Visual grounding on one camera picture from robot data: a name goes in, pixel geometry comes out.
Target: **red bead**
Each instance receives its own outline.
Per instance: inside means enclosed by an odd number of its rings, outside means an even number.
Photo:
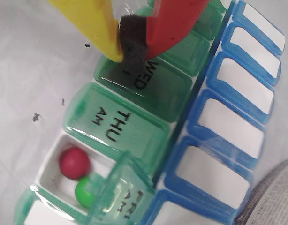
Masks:
[[[72,180],[86,176],[90,171],[90,160],[87,154],[76,147],[65,150],[59,160],[61,173]]]

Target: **green ball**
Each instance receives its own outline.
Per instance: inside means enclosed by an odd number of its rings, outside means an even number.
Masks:
[[[84,177],[78,182],[78,185],[75,188],[76,199],[82,206],[87,209],[91,208],[95,200],[95,195],[86,191],[84,188],[88,184],[88,182],[90,182],[90,178]]]

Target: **open compartment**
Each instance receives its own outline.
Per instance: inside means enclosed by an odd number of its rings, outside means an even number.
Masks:
[[[115,161],[62,131],[39,171],[36,184],[68,206],[87,215],[88,209],[75,197],[78,181],[65,177],[59,166],[60,155],[71,147],[78,147],[88,155],[91,163],[89,174],[97,173],[104,178],[108,177]]]

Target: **pill organizer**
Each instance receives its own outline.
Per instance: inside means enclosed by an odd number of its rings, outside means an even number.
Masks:
[[[153,4],[137,14],[151,15]],[[188,36],[147,61],[144,74],[103,56],[69,104],[14,224],[233,224],[262,155],[284,46],[253,6],[210,0]],[[89,157],[86,179],[62,174],[70,147]]]

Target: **foam pad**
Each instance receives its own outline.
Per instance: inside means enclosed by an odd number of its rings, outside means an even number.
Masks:
[[[146,17],[139,15],[121,17],[119,39],[124,55],[123,69],[135,75],[144,72],[147,55]]]

